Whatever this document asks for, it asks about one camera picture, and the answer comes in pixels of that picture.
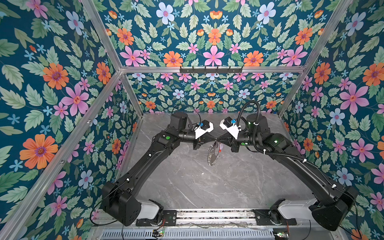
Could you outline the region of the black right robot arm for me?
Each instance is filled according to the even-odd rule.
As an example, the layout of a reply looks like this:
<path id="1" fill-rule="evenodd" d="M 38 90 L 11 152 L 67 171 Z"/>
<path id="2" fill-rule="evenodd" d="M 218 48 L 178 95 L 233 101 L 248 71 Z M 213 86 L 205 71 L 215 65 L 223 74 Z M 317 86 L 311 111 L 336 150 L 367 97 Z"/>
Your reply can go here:
<path id="1" fill-rule="evenodd" d="M 225 118 L 220 127 L 226 131 L 217 141 L 237 153 L 240 147 L 269 156 L 299 178 L 314 195 L 302 201 L 277 200 L 265 216 L 273 224 L 281 225 L 290 219 L 315 221 L 328 231 L 336 231 L 347 213 L 356 203 L 358 191 L 327 177 L 315 164 L 307 160 L 297 147 L 284 135 L 273 133 L 268 120 L 258 110 L 243 118 L 245 108 L 238 117 Z"/>

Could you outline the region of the steel keyring with red handle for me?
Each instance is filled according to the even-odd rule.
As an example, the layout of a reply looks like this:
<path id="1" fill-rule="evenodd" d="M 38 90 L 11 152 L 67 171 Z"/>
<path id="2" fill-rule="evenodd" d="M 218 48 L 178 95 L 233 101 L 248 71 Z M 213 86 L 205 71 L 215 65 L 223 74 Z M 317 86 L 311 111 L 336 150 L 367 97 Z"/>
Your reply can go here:
<path id="1" fill-rule="evenodd" d="M 208 151 L 207 161 L 209 166 L 213 166 L 216 163 L 216 160 L 221 153 L 223 148 L 223 144 L 215 141 L 210 147 Z"/>

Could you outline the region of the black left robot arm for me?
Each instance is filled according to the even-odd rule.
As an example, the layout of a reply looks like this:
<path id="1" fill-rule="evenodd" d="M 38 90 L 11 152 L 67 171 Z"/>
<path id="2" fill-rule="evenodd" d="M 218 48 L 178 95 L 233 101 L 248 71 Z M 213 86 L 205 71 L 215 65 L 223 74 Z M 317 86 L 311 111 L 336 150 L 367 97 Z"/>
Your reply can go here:
<path id="1" fill-rule="evenodd" d="M 144 183 L 155 169 L 180 146 L 181 143 L 191 143 L 198 149 L 205 143 L 215 141 L 210 133 L 214 124 L 199 121 L 188 127 L 188 115 L 178 112 L 171 115 L 167 127 L 156 134 L 149 149 L 135 165 L 114 183 L 107 182 L 102 188 L 101 208 L 125 227 L 136 220 L 148 220 L 158 225 L 163 219 L 163 206 L 156 201 L 139 201 L 139 194 Z"/>

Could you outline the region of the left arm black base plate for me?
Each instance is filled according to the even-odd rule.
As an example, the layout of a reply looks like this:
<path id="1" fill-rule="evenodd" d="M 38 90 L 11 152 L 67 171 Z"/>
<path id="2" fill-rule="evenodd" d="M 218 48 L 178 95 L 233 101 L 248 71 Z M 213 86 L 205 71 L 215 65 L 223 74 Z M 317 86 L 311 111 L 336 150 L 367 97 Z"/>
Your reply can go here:
<path id="1" fill-rule="evenodd" d="M 163 215 L 160 218 L 160 221 L 158 222 L 158 217 L 156 217 L 153 220 L 149 219 L 139 219 L 136 220 L 135 225 L 137 227 L 161 227 L 161 226 L 171 226 L 174 227 L 176 226 L 176 221 L 177 221 L 177 214 L 178 212 L 176 210 L 163 210 Z"/>

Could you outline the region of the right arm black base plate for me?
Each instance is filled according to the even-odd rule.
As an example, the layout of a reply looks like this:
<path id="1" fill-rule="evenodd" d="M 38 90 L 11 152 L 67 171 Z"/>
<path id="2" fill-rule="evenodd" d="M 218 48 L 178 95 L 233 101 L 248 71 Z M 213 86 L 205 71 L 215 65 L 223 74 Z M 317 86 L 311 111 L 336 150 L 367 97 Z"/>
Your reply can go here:
<path id="1" fill-rule="evenodd" d="M 278 211 L 269 209 L 252 210 L 255 214 L 255 219 L 258 226 L 282 226 L 288 224 L 289 226 L 296 226 L 298 223 L 296 219 L 285 219 Z"/>

